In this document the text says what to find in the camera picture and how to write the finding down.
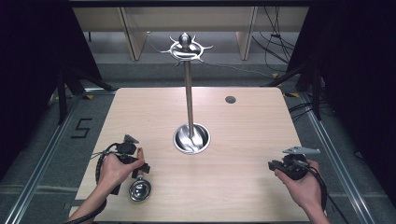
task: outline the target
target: wooden table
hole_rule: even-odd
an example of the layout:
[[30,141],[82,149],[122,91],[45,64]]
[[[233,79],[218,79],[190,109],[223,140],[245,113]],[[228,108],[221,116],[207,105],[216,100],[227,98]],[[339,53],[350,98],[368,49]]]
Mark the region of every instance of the wooden table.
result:
[[[236,102],[227,103],[227,96]],[[282,149],[300,145],[280,90],[192,88],[192,99],[194,122],[209,130],[211,142],[187,155],[173,144],[174,132],[188,121],[184,88],[117,91],[93,152],[121,143],[125,133],[139,140],[152,192],[133,202],[128,189],[134,179],[128,178],[96,221],[307,221],[268,169],[268,161],[283,158]],[[76,200],[93,190],[96,162],[90,161]]]

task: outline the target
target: metal cap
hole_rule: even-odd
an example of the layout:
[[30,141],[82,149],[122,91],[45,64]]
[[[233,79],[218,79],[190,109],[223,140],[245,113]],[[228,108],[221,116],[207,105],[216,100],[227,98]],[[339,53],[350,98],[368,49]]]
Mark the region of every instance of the metal cap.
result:
[[138,178],[129,188],[129,196],[134,202],[142,202],[147,199],[150,193],[151,185],[142,177]]

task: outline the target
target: printed number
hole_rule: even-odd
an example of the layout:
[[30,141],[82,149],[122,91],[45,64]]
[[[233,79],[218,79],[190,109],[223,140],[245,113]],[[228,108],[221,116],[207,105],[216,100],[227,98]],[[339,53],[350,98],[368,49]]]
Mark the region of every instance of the printed number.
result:
[[84,135],[81,136],[72,136],[72,138],[86,138],[88,132],[90,131],[90,128],[80,128],[79,125],[81,124],[82,121],[84,120],[92,120],[92,119],[80,119],[78,122],[78,125],[76,127],[76,131],[85,131]]

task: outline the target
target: round metal base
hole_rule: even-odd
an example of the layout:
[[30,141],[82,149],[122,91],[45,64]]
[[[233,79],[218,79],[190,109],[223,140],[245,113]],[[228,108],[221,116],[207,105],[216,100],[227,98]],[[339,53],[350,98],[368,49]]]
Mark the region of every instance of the round metal base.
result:
[[206,127],[194,123],[193,136],[190,136],[189,125],[180,126],[174,134],[175,147],[186,154],[197,154],[204,151],[210,142],[210,134]]
[[150,193],[151,185],[142,177],[138,178],[129,188],[129,196],[135,202],[141,202],[147,199]]

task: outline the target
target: forearm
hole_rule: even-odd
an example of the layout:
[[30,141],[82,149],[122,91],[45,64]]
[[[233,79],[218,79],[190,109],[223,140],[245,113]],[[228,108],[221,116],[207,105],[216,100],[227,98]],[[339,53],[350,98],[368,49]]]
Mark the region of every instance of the forearm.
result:
[[[93,192],[88,196],[88,198],[81,204],[81,206],[73,213],[73,215],[67,219],[71,221],[80,217],[84,217],[89,213],[95,211],[103,204],[107,196],[110,194],[113,188],[105,183],[99,184],[93,190]],[[93,218],[83,222],[84,224],[92,223]]]
[[314,206],[307,206],[303,207],[306,215],[308,216],[309,220],[313,224],[329,224],[330,221],[327,219],[326,215],[324,214],[321,206],[314,205]]

